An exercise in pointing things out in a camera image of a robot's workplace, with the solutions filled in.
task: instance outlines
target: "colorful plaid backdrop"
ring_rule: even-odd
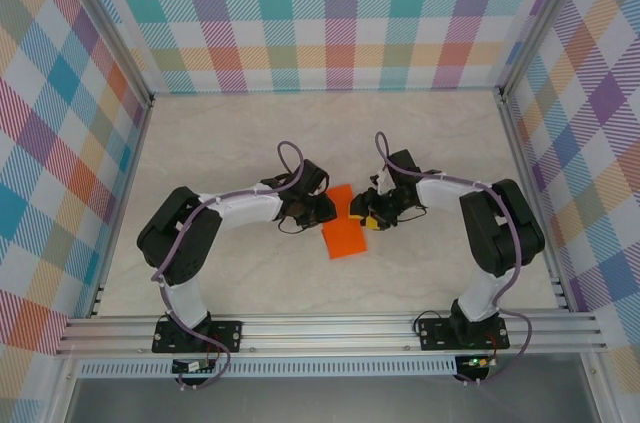
[[[0,421],[30,422],[92,296],[143,106],[79,0],[0,8]]]
[[[568,0],[514,111],[562,265],[640,421],[640,0]]]
[[[158,90],[192,93],[493,87],[535,0],[104,1]]]

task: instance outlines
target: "marble-pattern surface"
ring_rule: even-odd
[[[516,178],[489,91],[159,98],[100,315],[163,311],[135,240],[174,188],[222,193],[275,176],[282,172],[276,144],[289,139],[329,172],[332,185],[350,183],[360,192],[381,167],[377,130],[386,132],[392,151],[408,148],[425,170],[486,182]],[[476,267],[460,212],[433,210],[366,238],[366,254],[329,260],[319,227],[295,236],[275,223],[237,228],[216,239],[201,270],[205,304],[218,314],[448,309]],[[542,257],[523,269],[502,303],[555,306]]]

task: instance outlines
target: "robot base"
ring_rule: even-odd
[[[241,321],[213,321],[211,316],[207,315],[204,321],[193,330],[219,341],[229,348],[231,353],[240,351]],[[207,350],[217,353],[217,349],[209,348],[207,342],[185,333],[171,318],[164,316],[156,324],[151,345],[153,353],[206,353]]]
[[[421,318],[418,320],[417,331],[422,351],[506,350],[510,346],[509,335],[502,318],[496,318],[495,325],[486,332],[469,338],[464,345],[458,340],[448,318]]]

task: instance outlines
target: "black mounting plate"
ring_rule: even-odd
[[[242,340],[241,321],[210,321],[208,325],[199,325],[194,331],[219,341],[229,348],[230,353],[240,351]],[[206,353],[209,344],[185,333],[173,320],[163,318],[156,324],[156,331],[151,345],[152,353]],[[216,348],[210,352],[217,354]]]
[[[472,338],[468,345],[461,345],[458,342],[448,318],[420,318],[417,330],[420,335],[420,349],[422,351],[493,350],[493,342],[491,338],[487,337],[487,334],[490,334],[496,340],[498,350],[506,350],[510,346],[507,327],[502,318],[498,318],[497,328]]]

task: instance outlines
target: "purple cable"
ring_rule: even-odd
[[[382,141],[384,142],[384,150],[383,150],[382,146],[380,145],[380,139],[381,138],[382,138]],[[502,295],[504,295],[513,285],[515,285],[516,280],[520,276],[520,270],[522,269],[522,248],[520,246],[520,238],[518,237],[518,230],[516,229],[516,224],[513,221],[513,217],[509,213],[509,210],[507,209],[507,206],[502,201],[502,198],[500,197],[500,195],[498,195],[495,191],[493,191],[493,189],[491,189],[489,186],[487,186],[487,185],[485,185],[483,183],[477,182],[477,181],[465,180],[463,178],[457,178],[455,176],[431,175],[431,174],[428,174],[428,173],[419,173],[419,172],[416,172],[416,171],[409,171],[409,170],[405,170],[404,168],[400,168],[399,166],[395,165],[389,159],[389,141],[387,140],[387,136],[382,131],[379,131],[379,132],[376,133],[375,142],[376,142],[376,148],[378,149],[378,153],[380,153],[380,156],[384,160],[385,165],[387,165],[390,168],[393,168],[398,173],[403,173],[403,174],[408,175],[408,176],[415,176],[415,177],[418,177],[418,178],[425,178],[425,179],[429,179],[429,180],[450,181],[452,183],[457,183],[459,185],[469,186],[471,188],[479,188],[479,189],[481,189],[483,191],[486,191],[487,194],[489,196],[491,196],[491,198],[493,198],[495,200],[495,202],[497,203],[498,207],[500,208],[500,211],[502,211],[502,214],[504,215],[505,220],[507,221],[507,226],[509,227],[509,231],[511,233],[511,238],[513,238],[513,246],[514,246],[515,252],[516,252],[515,271],[513,272],[513,276],[511,277],[509,282],[496,294],[496,296],[493,298],[493,301],[491,302],[491,304],[497,308],[498,307],[498,300],[500,300]],[[484,380],[485,383],[498,379],[499,377],[504,375],[509,369],[513,368],[513,366],[515,366],[515,363],[517,363],[522,358],[522,356],[524,355],[525,351],[527,351],[527,348],[529,347],[529,343],[531,343],[531,336],[533,334],[533,325],[531,323],[531,320],[526,315],[523,315],[522,313],[518,313],[518,312],[515,312],[515,311],[509,311],[509,310],[505,310],[505,309],[501,309],[501,311],[505,315],[514,316],[516,318],[520,318],[520,319],[524,320],[525,323],[527,324],[527,337],[525,338],[524,343],[523,343],[522,347],[520,348],[520,351],[518,352],[518,354],[516,354],[516,356],[513,358],[513,360],[511,360],[511,363],[509,364],[509,366],[504,368],[499,373],[496,373],[496,374],[491,375],[488,378],[486,378]]]
[[[294,143],[292,143],[290,141],[286,141],[285,140],[285,141],[281,141],[280,143],[278,143],[278,146],[276,148],[276,150],[278,152],[278,157],[280,158],[280,161],[282,162],[282,165],[285,167],[285,169],[289,173],[291,173],[291,169],[289,168],[289,166],[287,165],[287,162],[284,160],[284,157],[282,156],[282,147],[283,146],[289,146],[289,147],[293,148],[294,151],[298,154],[298,159],[299,159],[300,163],[298,165],[298,171],[296,171],[296,174],[293,177],[293,180],[291,180],[286,185],[282,185],[282,186],[279,186],[277,188],[269,188],[268,190],[251,190],[251,189],[249,189],[249,190],[232,191],[230,193],[225,193],[224,195],[220,195],[220,196],[216,196],[214,198],[210,198],[207,201],[205,201],[205,202],[201,203],[200,205],[198,205],[191,212],[189,217],[185,220],[184,224],[182,225],[182,228],[180,228],[180,231],[178,232],[178,236],[176,237],[176,240],[173,242],[173,245],[171,246],[171,249],[167,253],[166,258],[164,259],[162,264],[158,267],[156,272],[151,277],[151,281],[156,281],[156,282],[160,283],[160,296],[162,297],[162,301],[164,302],[165,306],[167,307],[167,313],[169,314],[171,319],[173,319],[173,321],[175,321],[176,324],[183,331],[189,333],[191,336],[193,336],[195,338],[199,338],[202,341],[204,341],[206,343],[209,343],[210,345],[215,346],[216,348],[219,348],[221,351],[223,351],[225,353],[225,355],[227,357],[227,359],[225,361],[225,364],[222,367],[222,369],[218,373],[216,373],[214,376],[209,378],[207,381],[205,381],[204,383],[198,385],[197,387],[194,386],[193,387],[194,390],[201,389],[201,388],[206,388],[207,386],[215,383],[216,381],[218,381],[222,377],[222,375],[229,369],[229,366],[231,364],[231,352],[229,352],[229,349],[225,345],[220,343],[219,341],[216,341],[213,338],[209,338],[208,336],[202,335],[202,334],[198,333],[197,331],[194,331],[191,328],[189,328],[178,317],[178,315],[176,315],[176,312],[173,310],[173,307],[171,306],[171,302],[169,301],[169,297],[167,295],[167,290],[166,290],[166,287],[165,287],[166,283],[164,281],[164,276],[163,276],[164,272],[167,270],[167,268],[171,264],[171,261],[173,260],[173,257],[175,256],[176,251],[178,250],[178,247],[180,246],[180,243],[182,242],[182,239],[184,238],[184,235],[187,233],[187,231],[191,227],[191,224],[193,223],[193,220],[195,220],[196,216],[198,216],[198,214],[202,210],[204,210],[206,207],[208,207],[212,203],[216,203],[218,201],[226,200],[228,198],[233,198],[233,197],[236,197],[236,196],[272,195],[274,193],[279,193],[281,191],[288,190],[293,185],[298,183],[298,181],[300,181],[300,178],[302,177],[302,172],[304,170],[304,157],[302,156],[302,151],[300,151],[300,148],[298,148]],[[185,388],[187,386],[182,381],[182,374],[178,375],[178,381],[182,385],[182,388]]]

